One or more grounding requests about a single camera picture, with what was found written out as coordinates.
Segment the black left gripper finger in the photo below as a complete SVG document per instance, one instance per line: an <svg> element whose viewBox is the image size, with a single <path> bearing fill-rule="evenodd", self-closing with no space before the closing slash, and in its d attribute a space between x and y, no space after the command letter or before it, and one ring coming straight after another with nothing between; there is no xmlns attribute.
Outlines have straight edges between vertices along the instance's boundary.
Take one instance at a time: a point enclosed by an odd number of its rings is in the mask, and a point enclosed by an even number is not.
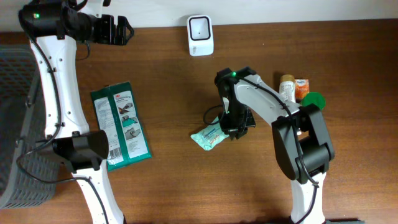
<svg viewBox="0 0 398 224"><path fill-rule="evenodd" d="M118 24L117 24L117 29L118 30L131 30L132 27L128 22L128 19L125 16L118 16Z"/></svg>
<svg viewBox="0 0 398 224"><path fill-rule="evenodd" d="M126 45L133 36L134 29L120 28L117 30L116 44Z"/></svg>

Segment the teal wet wipes pack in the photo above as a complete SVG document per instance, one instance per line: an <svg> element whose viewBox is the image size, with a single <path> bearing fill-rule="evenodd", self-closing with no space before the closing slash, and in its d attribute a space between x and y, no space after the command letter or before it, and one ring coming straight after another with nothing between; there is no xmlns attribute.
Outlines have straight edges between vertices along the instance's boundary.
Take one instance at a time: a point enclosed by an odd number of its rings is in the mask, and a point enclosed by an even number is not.
<svg viewBox="0 0 398 224"><path fill-rule="evenodd" d="M205 151L212 150L217 144L229 138L229 136L221 130L219 118L215 118L211 122L211 125L208 125L196 134L192 134L190 137Z"/></svg>

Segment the white tube gold cap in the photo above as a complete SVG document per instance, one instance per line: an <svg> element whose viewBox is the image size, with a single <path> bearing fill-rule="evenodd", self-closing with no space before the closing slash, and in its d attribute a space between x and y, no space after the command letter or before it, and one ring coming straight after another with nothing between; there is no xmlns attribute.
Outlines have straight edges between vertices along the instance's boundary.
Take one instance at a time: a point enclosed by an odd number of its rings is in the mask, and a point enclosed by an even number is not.
<svg viewBox="0 0 398 224"><path fill-rule="evenodd" d="M296 102L295 78L293 75L286 74L280 77L279 94L287 101Z"/></svg>

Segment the orange small juice carton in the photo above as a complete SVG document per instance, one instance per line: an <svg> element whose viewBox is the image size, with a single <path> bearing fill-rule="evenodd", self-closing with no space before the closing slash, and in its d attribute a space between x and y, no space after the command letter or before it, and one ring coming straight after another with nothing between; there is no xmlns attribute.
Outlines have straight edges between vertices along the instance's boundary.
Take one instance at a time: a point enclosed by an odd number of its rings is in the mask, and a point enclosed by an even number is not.
<svg viewBox="0 0 398 224"><path fill-rule="evenodd" d="M302 100L310 93L310 84L308 79L295 79L295 98Z"/></svg>

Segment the green 3M cloth package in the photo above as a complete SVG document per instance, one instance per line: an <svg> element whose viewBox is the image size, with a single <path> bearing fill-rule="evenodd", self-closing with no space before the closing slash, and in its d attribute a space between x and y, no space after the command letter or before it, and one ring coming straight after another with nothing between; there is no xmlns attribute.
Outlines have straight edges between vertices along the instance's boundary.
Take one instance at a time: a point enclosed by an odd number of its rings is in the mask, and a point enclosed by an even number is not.
<svg viewBox="0 0 398 224"><path fill-rule="evenodd" d="M152 154L139 121L131 84L110 85L92 91L90 96L98 127L108 138L108 170L150 159Z"/></svg>

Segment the green lid glass jar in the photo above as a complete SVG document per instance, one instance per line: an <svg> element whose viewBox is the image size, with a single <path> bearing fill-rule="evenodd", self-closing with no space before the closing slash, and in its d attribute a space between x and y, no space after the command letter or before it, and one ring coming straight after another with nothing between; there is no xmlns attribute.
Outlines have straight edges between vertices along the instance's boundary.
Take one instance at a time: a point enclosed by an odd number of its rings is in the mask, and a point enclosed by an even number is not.
<svg viewBox="0 0 398 224"><path fill-rule="evenodd" d="M323 110L326 106L326 101L324 96L319 92L310 92L308 93L300 102L302 106L308 106L314 104L320 110Z"/></svg>

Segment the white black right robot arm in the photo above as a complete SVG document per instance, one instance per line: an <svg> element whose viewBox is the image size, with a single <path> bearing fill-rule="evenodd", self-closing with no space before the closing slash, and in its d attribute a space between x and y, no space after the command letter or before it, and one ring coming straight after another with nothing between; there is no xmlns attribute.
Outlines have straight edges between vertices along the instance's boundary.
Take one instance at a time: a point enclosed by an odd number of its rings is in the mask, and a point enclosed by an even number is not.
<svg viewBox="0 0 398 224"><path fill-rule="evenodd" d="M221 130L231 139L256 125L253 113L272 128L277 163L292 186L289 221L325 223L322 188L335 151L321 109L285 99L249 67L219 71L215 85L222 100Z"/></svg>

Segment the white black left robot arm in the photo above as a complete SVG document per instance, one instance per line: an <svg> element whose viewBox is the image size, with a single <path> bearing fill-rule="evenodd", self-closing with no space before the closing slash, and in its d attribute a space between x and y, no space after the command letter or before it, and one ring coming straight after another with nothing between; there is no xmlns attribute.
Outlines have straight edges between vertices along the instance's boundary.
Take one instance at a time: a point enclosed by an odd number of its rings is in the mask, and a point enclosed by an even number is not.
<svg viewBox="0 0 398 224"><path fill-rule="evenodd" d="M133 28L103 14L103 1L32 1L18 13L37 60L45 101L45 138L34 152L65 166L83 192L94 223L124 223L108 179L109 144L90 131L76 77L77 43L126 45Z"/></svg>

